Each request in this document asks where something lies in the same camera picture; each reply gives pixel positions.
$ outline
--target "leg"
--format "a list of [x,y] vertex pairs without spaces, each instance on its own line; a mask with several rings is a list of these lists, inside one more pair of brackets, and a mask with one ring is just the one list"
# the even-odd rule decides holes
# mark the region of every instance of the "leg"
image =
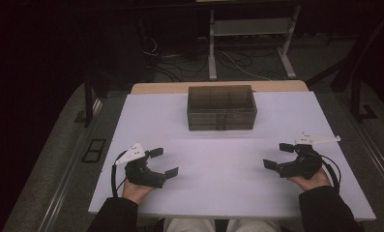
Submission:
[[216,232],[213,219],[167,218],[164,221],[165,232]]
[[281,230],[276,220],[231,219],[227,232],[281,232]]

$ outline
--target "sleeve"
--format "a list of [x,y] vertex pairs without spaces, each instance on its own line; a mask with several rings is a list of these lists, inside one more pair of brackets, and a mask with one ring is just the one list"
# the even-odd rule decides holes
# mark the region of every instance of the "sleeve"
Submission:
[[306,232],[360,232],[349,207],[332,187],[314,188],[300,194]]
[[136,203],[126,198],[107,198],[93,219],[88,231],[136,231],[137,208]]

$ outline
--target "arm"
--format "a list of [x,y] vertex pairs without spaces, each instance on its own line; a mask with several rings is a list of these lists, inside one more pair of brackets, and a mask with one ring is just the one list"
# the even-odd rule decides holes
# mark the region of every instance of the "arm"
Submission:
[[331,186],[324,169],[311,179],[291,177],[305,192],[300,194],[300,209],[306,232],[360,232],[362,227],[354,220],[348,206]]
[[88,231],[137,231],[138,205],[152,190],[154,188],[137,186],[126,180],[122,197],[107,198]]

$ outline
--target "white table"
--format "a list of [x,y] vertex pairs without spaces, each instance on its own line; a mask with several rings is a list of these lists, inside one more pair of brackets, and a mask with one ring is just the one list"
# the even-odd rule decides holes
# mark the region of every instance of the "white table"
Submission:
[[[179,167],[179,175],[153,191],[139,213],[156,218],[298,218],[296,185],[265,169],[263,159],[295,160],[279,143],[293,143],[303,131],[333,134],[313,92],[254,93],[257,117],[253,130],[189,131],[187,94],[129,95],[98,181],[89,212],[96,213],[107,197],[111,165],[139,141],[143,148],[164,148],[149,159],[149,167],[164,172]],[[313,146],[340,167],[340,194],[358,220],[375,215],[338,143]],[[118,166],[117,183],[124,179]]]

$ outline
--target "wooden table edge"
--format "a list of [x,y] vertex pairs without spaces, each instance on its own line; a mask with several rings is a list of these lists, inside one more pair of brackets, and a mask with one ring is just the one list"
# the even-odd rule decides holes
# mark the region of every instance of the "wooden table edge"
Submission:
[[137,83],[131,94],[185,94],[190,86],[250,85],[254,92],[307,92],[302,80]]

